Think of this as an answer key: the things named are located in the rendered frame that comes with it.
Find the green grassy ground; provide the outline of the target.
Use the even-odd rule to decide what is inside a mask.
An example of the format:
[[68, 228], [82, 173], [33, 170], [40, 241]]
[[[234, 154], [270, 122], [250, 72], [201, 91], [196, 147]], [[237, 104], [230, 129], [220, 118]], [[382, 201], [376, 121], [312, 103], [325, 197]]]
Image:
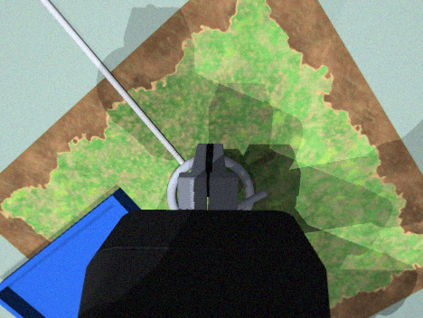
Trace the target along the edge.
[[[423, 174], [318, 0], [189, 0], [111, 72], [177, 153], [223, 144], [296, 219], [331, 318], [423, 289]], [[180, 166], [106, 77], [0, 172], [0, 235], [28, 259], [121, 188], [170, 210]]]

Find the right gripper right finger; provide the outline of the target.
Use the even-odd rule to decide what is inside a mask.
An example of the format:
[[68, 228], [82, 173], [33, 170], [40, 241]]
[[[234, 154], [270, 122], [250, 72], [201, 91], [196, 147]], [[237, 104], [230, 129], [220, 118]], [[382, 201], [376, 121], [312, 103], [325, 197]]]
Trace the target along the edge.
[[211, 144], [209, 210], [238, 210], [238, 188], [237, 173], [226, 173], [223, 144]]

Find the blue tray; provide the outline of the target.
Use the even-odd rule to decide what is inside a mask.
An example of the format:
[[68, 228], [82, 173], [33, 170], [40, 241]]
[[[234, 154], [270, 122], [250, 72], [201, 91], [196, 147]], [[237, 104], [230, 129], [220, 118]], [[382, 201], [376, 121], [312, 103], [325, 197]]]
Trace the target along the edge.
[[132, 210], [141, 209], [118, 188], [4, 279], [0, 305], [16, 318], [78, 318], [86, 266]]

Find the white ring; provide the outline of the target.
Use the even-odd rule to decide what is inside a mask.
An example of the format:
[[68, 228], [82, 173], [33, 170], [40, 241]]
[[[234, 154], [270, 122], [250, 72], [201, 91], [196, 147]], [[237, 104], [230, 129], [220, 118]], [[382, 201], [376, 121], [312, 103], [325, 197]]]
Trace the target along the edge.
[[[176, 201], [176, 189], [177, 189], [177, 178], [179, 176], [179, 173], [188, 172], [192, 169], [193, 166], [193, 158], [188, 159], [183, 164], [181, 164], [173, 173], [172, 177], [170, 178], [170, 181], [167, 186], [167, 203], [170, 210], [179, 210], [178, 204]], [[249, 196], [255, 194], [253, 182], [247, 173], [247, 171], [236, 161], [230, 159], [227, 156], [224, 156], [225, 159], [225, 166], [230, 168], [233, 172], [237, 173], [239, 178], [242, 180], [242, 183], [245, 188], [245, 199]], [[242, 210], [252, 210], [253, 204], [250, 204], [249, 206], [243, 208]]]

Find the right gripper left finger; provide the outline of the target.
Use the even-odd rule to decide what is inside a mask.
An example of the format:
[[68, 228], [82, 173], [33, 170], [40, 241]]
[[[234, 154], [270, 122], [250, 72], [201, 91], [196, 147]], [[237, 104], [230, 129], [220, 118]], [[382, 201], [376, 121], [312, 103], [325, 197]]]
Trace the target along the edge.
[[179, 210], [207, 210], [207, 197], [210, 197], [210, 147], [210, 144], [198, 144], [192, 170], [179, 173]]

